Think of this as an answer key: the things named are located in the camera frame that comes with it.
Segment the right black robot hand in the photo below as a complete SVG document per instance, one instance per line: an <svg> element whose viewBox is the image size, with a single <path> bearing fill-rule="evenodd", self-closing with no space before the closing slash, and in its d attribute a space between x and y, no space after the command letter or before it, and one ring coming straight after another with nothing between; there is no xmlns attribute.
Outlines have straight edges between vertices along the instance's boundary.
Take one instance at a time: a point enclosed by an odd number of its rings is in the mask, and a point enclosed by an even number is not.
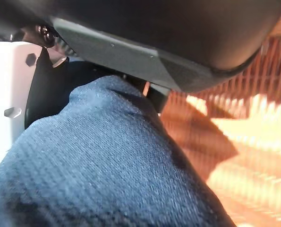
<svg viewBox="0 0 281 227"><path fill-rule="evenodd" d="M281 18L281 0L0 0L0 163L81 79L72 61L118 73L163 109L241 72Z"/></svg>

